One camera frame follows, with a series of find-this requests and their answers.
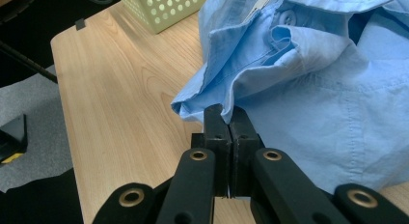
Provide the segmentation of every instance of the table surface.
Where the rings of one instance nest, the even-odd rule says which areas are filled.
[[[51,42],[84,222],[129,182],[169,179],[191,133],[170,103],[202,65],[197,15],[154,35],[122,2]],[[409,183],[382,193],[409,213]],[[254,223],[249,203],[216,199],[214,223]]]

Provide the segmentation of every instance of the white label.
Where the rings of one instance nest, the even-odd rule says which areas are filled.
[[[268,4],[270,0],[258,0],[255,4],[255,6],[253,6],[253,9],[250,10],[250,13],[246,16],[246,18],[243,20],[243,22],[247,22],[255,12],[257,12],[258,10],[262,10],[262,8],[264,8],[264,6],[266,6]]]

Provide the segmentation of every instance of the light blue shirt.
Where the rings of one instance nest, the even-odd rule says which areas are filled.
[[[207,0],[204,65],[172,102],[185,121],[244,108],[266,147],[320,188],[409,181],[409,0]],[[361,38],[348,21],[373,11]]]

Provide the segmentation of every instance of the screw hole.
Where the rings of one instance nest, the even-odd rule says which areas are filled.
[[[274,152],[274,151],[265,152],[263,155],[264,155],[264,158],[268,160],[276,161],[276,160],[282,159],[282,156],[279,153]]]
[[[175,217],[176,224],[190,224],[192,223],[192,216],[187,212],[181,212]]]
[[[313,214],[313,221],[316,224],[331,224],[331,219],[328,218],[326,215],[322,214],[322,213],[314,213]]]
[[[135,207],[144,201],[144,197],[144,190],[140,188],[130,188],[121,194],[120,205],[125,208]]]
[[[366,193],[363,190],[351,189],[346,194],[348,198],[358,206],[369,209],[378,206],[378,202],[376,201],[376,199],[372,195]]]
[[[194,159],[194,160],[204,160],[207,158],[207,154],[204,152],[193,152],[190,154],[190,158]]]

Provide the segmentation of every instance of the shirt button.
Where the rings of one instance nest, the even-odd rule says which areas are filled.
[[[284,25],[295,25],[297,18],[292,10],[284,11],[280,14],[279,23]]]

